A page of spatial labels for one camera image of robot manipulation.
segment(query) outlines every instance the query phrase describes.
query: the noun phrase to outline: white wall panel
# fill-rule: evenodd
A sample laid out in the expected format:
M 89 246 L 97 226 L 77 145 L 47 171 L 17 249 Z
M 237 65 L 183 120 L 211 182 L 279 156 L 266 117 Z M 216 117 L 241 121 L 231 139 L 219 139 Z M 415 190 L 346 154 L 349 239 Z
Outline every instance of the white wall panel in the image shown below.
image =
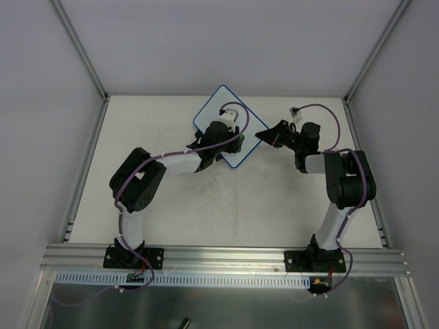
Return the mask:
M 439 2 L 413 1 L 354 97 L 352 111 L 395 248 L 404 249 L 439 328 Z
M 18 328 L 101 100 L 48 1 L 2 1 L 0 45 L 0 315 Z
M 345 95 L 399 0 L 63 0 L 110 92 Z

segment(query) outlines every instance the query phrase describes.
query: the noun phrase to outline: table surface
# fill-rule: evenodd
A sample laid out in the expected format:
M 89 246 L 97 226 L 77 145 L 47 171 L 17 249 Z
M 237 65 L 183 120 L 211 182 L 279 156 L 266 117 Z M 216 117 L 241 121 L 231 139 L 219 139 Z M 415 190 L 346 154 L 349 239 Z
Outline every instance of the table surface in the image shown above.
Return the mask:
M 179 151 L 194 140 L 193 118 L 209 97 L 112 96 L 75 218 L 71 243 L 112 243 L 117 214 L 108 183 L 135 147 L 151 154 Z M 342 101 L 335 98 L 241 97 L 269 127 L 290 120 L 288 108 L 330 107 L 340 120 L 339 149 L 354 148 Z M 337 128 L 322 108 L 302 111 L 322 126 L 320 149 L 334 143 Z M 150 245 L 305 247 L 327 211 L 324 175 L 302 174 L 294 153 L 261 143 L 237 169 L 219 161 L 199 173 L 166 177 L 142 212 Z M 353 218 L 346 247 L 381 248 L 370 204 Z

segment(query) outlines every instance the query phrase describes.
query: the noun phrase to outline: gray floor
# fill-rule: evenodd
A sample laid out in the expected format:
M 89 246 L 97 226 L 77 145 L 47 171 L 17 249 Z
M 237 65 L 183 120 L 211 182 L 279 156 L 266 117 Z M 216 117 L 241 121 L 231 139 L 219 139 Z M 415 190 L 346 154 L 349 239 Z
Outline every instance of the gray floor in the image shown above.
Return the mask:
M 55 287 L 63 302 L 86 300 L 100 289 Z M 285 289 L 150 287 L 133 295 L 109 291 L 83 307 L 51 304 L 42 328 L 177 329 L 185 317 L 192 320 L 189 329 L 406 327 L 392 278 L 350 278 L 327 300 L 308 297 L 307 291 Z

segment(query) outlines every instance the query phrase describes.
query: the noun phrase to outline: blue border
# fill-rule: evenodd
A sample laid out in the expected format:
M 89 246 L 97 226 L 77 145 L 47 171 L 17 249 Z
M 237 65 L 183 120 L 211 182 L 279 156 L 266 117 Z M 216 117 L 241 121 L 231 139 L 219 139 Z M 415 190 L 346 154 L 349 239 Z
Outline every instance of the blue border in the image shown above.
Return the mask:
M 235 93 L 233 92 L 233 91 L 231 91 L 230 89 L 229 89 L 229 87 L 227 87 L 225 84 L 222 84 L 221 86 L 219 86 L 218 88 L 217 88 L 217 90 L 215 90 L 215 92 L 212 94 L 212 96 L 211 96 L 211 98 L 209 98 L 209 100 L 204 104 L 204 106 L 201 108 L 201 110 L 197 113 L 197 115 L 195 115 L 194 116 L 194 118 L 193 118 L 193 125 L 198 129 L 198 130 L 200 130 L 201 131 L 201 129 L 195 124 L 195 119 L 198 117 L 198 115 L 201 113 L 201 111 L 203 111 L 203 109 L 206 107 L 206 105 L 207 105 L 207 103 L 208 102 L 210 102 L 211 101 L 211 99 L 212 99 L 212 97 L 213 96 L 215 96 L 215 94 L 217 93 L 217 91 L 220 89 L 220 88 L 222 88 L 222 87 L 224 87 L 224 88 L 226 88 L 228 91 L 230 91 L 230 93 L 233 95 L 233 96 L 235 96 L 236 97 L 236 99 L 238 100 L 238 101 L 240 101 L 243 105 L 245 105 L 246 107 L 247 107 L 247 109 L 256 117 L 256 119 L 258 119 L 267 129 L 268 129 L 268 126 L 253 112 L 253 111 L 251 111 L 251 109 L 247 106 L 247 104 L 245 104 L 242 100 L 240 100 L 240 98 L 238 97 L 238 96 L 236 96 L 235 95 Z M 248 152 L 248 154 L 241 160 L 241 162 L 240 163 L 238 163 L 237 164 L 237 166 L 236 167 L 233 167 L 228 161 L 227 161 L 227 159 L 225 158 L 225 157 L 223 157 L 223 159 L 227 162 L 227 164 L 228 164 L 228 166 L 230 167 L 230 168 L 233 168 L 233 169 L 236 169 L 237 167 L 239 167 L 240 165 L 241 165 L 241 163 L 254 151 L 254 149 L 256 149 L 257 148 L 257 146 L 259 145 L 261 143 L 261 141 L 259 141 L 251 150 L 250 150 L 250 152 Z

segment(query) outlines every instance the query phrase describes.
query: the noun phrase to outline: vent grille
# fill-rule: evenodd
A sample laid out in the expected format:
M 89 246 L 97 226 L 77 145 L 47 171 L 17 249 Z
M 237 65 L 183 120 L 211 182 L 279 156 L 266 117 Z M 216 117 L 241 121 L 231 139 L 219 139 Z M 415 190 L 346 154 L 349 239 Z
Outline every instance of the vent grille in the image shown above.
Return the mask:
M 126 283 L 128 273 L 119 272 L 79 272 L 60 271 L 57 273 L 57 283 L 69 284 L 123 284 Z M 227 275 L 199 275 L 179 273 L 157 273 L 152 284 L 162 287 L 251 287 L 251 288 L 280 288 L 280 289 L 309 289 L 307 276 L 227 276 Z

